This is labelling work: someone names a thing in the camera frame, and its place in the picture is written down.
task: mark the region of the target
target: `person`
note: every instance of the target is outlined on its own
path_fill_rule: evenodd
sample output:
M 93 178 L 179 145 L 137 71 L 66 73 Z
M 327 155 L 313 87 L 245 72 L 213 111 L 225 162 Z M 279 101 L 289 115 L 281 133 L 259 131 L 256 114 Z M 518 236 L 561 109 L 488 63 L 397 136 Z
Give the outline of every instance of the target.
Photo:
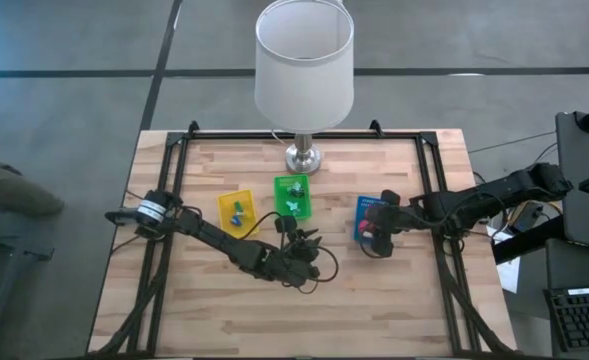
M 0 209 L 29 217 L 58 214 L 65 203 L 42 188 L 25 179 L 13 167 L 0 163 Z

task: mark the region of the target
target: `silver lamp stand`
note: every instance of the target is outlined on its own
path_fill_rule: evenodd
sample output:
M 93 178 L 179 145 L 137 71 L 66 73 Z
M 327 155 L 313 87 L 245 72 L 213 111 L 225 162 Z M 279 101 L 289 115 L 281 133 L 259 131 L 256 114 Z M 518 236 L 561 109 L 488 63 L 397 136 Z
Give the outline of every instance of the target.
M 321 151 L 312 144 L 312 135 L 294 135 L 294 145 L 285 151 L 285 163 L 292 174 L 312 175 L 321 168 Z

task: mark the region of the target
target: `gray floor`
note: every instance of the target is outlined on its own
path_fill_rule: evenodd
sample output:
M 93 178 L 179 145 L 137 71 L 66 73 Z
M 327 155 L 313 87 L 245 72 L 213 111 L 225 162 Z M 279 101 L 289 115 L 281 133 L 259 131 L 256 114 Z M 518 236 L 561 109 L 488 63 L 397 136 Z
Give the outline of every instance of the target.
M 267 0 L 185 0 L 168 68 L 253 67 L 253 23 Z M 153 69 L 172 0 L 0 1 L 0 70 Z M 361 67 L 589 66 L 589 0 L 346 0 Z M 581 26 L 568 24 L 580 23 Z M 56 247 L 29 270 L 0 331 L 0 359 L 85 350 L 151 79 L 0 79 L 0 160 L 68 206 L 57 219 L 0 216 L 0 229 Z M 357 78 L 343 128 L 463 128 L 470 150 L 554 130 L 589 110 L 589 75 Z M 165 79 L 153 129 L 268 128 L 251 79 Z M 491 180 L 529 165 L 554 136 L 471 155 Z M 557 161 L 552 154 L 546 160 Z M 536 259 L 528 262 L 540 264 Z M 528 271 L 538 271 L 537 267 Z M 549 353 L 540 292 L 508 296 L 519 348 Z

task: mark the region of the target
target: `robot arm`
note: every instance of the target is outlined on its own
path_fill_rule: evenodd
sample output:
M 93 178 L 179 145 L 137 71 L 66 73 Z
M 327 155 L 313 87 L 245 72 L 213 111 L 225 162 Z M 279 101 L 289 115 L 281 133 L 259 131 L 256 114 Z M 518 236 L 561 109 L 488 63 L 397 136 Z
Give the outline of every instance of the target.
M 149 240 L 172 232 L 190 235 L 226 254 L 239 270 L 257 279 L 280 281 L 295 288 L 307 280 L 319 280 L 320 272 L 311 262 L 318 256 L 321 239 L 308 240 L 313 232 L 297 230 L 293 217 L 276 220 L 277 230 L 287 233 L 289 239 L 287 246 L 279 249 L 262 241 L 237 239 L 203 220 L 200 210 L 183 206 L 180 198 L 161 190 L 149 191 L 136 210 L 105 216 L 112 222 L 133 219 L 138 224 L 136 234 Z
M 387 204 L 370 207 L 366 213 L 377 230 L 372 250 L 382 257 L 391 256 L 390 234 L 411 229 L 435 229 L 447 237 L 461 237 L 484 217 L 528 200 L 561 200 L 571 189 L 557 165 L 541 163 L 463 191 L 417 196 L 409 206 L 399 206 L 400 197 L 385 190 L 381 199 Z

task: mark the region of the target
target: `white lampshade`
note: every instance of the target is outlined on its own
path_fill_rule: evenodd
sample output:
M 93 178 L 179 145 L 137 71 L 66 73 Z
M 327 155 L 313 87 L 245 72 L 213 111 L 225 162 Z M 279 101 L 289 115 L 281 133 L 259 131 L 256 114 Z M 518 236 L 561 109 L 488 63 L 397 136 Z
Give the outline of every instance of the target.
M 354 102 L 354 23 L 338 0 L 278 0 L 256 22 L 258 109 L 276 127 L 312 134 Z

